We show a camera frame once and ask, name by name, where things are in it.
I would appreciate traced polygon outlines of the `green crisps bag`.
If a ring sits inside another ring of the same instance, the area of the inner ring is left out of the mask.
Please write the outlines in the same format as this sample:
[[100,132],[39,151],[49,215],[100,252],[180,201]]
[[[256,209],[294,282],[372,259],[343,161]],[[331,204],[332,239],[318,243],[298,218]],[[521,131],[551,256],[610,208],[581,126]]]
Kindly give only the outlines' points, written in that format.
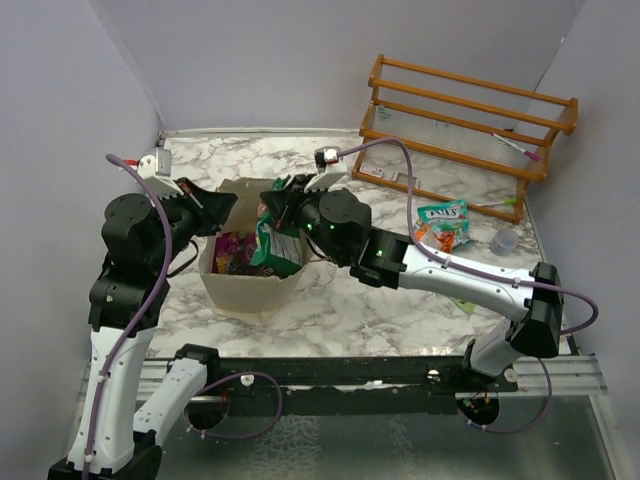
[[260,201],[255,227],[255,248],[249,265],[281,279],[296,274],[303,266],[299,231],[277,230],[276,219]]

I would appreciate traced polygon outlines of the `orange snack bag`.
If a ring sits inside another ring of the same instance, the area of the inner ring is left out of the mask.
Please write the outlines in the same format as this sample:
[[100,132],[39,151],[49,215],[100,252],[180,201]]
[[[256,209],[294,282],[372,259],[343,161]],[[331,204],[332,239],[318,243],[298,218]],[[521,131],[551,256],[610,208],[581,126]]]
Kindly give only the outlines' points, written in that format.
[[456,234],[444,224],[422,223],[416,227],[417,240],[435,250],[451,253],[454,250]]

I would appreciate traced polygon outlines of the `teal candy bag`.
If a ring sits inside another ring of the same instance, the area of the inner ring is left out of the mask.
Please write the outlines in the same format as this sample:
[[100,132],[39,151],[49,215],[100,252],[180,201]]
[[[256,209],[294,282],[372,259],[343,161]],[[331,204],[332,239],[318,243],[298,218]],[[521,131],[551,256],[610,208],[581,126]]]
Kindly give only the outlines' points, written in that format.
[[420,224],[429,223],[444,224],[455,231],[456,242],[452,252],[464,247],[471,241],[469,235],[468,205],[465,200],[454,200],[419,207],[417,214],[418,219],[415,223],[415,230]]

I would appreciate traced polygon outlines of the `small green candy packet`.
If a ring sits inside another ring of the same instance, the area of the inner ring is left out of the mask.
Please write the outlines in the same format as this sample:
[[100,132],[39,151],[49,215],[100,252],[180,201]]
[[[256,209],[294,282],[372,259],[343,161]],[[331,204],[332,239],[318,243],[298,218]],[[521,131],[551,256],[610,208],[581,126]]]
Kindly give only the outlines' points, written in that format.
[[474,312],[475,304],[469,301],[465,301],[458,298],[451,297],[450,300],[454,303],[454,305],[459,308],[466,315],[471,315]]

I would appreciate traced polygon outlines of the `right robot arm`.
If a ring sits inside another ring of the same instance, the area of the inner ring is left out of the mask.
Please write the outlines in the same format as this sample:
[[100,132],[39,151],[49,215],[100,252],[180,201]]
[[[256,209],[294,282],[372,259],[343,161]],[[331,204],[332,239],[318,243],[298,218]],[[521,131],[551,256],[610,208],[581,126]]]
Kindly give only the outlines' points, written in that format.
[[312,192],[298,175],[260,199],[278,229],[299,229],[334,265],[375,288],[433,292],[491,310],[502,322],[470,341],[461,383],[481,391],[523,356],[559,353],[563,296],[557,269],[505,269],[434,250],[407,235],[373,226],[369,205],[347,189]]

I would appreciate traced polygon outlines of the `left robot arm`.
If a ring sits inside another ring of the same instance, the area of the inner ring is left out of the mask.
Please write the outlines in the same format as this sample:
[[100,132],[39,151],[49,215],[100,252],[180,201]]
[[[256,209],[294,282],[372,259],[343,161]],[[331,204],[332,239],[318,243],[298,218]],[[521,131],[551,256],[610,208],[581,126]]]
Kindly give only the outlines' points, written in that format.
[[186,178],[158,201],[138,193],[106,207],[102,271],[89,293],[91,368],[78,432],[51,479],[153,479],[162,446],[196,394],[220,385],[216,350],[179,354],[152,396],[137,403],[142,367],[169,292],[170,263],[195,237],[212,236],[237,197],[210,192]]

